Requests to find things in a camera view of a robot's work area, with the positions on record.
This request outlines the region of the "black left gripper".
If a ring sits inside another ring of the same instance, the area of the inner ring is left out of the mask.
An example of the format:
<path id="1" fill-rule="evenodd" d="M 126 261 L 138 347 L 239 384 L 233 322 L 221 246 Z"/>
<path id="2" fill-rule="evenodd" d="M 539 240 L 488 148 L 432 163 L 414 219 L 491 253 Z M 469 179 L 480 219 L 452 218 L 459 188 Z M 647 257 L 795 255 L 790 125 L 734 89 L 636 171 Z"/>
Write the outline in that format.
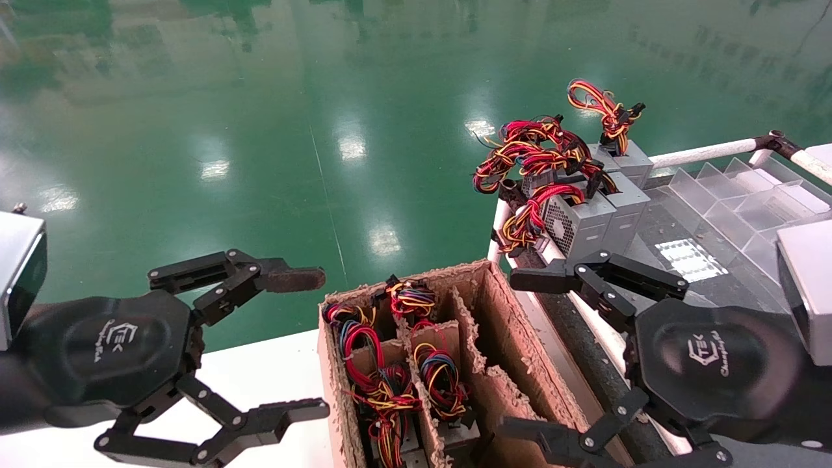
<path id="1" fill-rule="evenodd" d="M 2 352 L 2 432 L 81 428 L 145 409 L 193 368 L 190 307 L 166 291 L 38 304 Z"/>

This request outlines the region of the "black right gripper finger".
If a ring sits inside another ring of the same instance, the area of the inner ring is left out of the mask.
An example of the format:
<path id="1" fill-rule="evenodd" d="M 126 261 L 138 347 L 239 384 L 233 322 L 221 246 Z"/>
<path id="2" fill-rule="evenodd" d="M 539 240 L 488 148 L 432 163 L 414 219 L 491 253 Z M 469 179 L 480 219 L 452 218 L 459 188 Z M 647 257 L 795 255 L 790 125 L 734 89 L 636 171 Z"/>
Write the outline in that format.
<path id="1" fill-rule="evenodd" d="M 633 331 L 637 308 L 615 287 L 654 302 L 682 300 L 689 288 L 688 281 L 678 275 L 608 251 L 579 260 L 554 259 L 544 268 L 515 268 L 509 284 L 514 290 L 533 293 L 573 291 L 616 332 Z"/>

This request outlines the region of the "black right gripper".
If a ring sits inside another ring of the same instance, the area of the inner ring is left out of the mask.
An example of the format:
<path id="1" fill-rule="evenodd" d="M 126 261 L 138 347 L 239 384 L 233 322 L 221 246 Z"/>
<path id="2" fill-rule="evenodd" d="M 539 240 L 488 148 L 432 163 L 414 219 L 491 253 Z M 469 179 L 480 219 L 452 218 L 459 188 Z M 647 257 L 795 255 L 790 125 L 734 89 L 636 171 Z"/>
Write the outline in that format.
<path id="1" fill-rule="evenodd" d="M 815 365 L 791 316 L 667 299 L 633 320 L 633 386 L 587 432 L 502 417 L 499 435 L 535 442 L 550 465 L 621 467 L 606 445 L 645 412 L 676 436 L 702 430 L 754 444 L 829 444 L 830 367 Z M 709 437 L 636 467 L 731 467 Z"/>

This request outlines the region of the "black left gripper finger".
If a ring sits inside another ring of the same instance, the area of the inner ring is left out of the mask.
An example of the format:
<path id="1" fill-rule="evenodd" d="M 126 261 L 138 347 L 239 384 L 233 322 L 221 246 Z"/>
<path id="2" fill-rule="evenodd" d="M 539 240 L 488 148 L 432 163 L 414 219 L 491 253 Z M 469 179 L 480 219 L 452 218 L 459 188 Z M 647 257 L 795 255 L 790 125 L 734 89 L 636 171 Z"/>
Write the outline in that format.
<path id="1" fill-rule="evenodd" d="M 176 380 L 172 391 L 220 425 L 200 444 L 136 435 L 147 411 L 127 409 L 101 434 L 94 448 L 116 462 L 155 467 L 226 467 L 245 450 L 282 441 L 291 424 L 329 417 L 322 398 L 261 405 L 241 412 L 193 374 Z"/>
<path id="2" fill-rule="evenodd" d="M 294 268 L 283 258 L 258 259 L 238 249 L 160 266 L 148 273 L 152 290 L 179 295 L 207 288 L 192 308 L 196 324 L 204 326 L 225 319 L 262 291 L 314 291 L 323 287 L 325 279 L 321 267 Z"/>

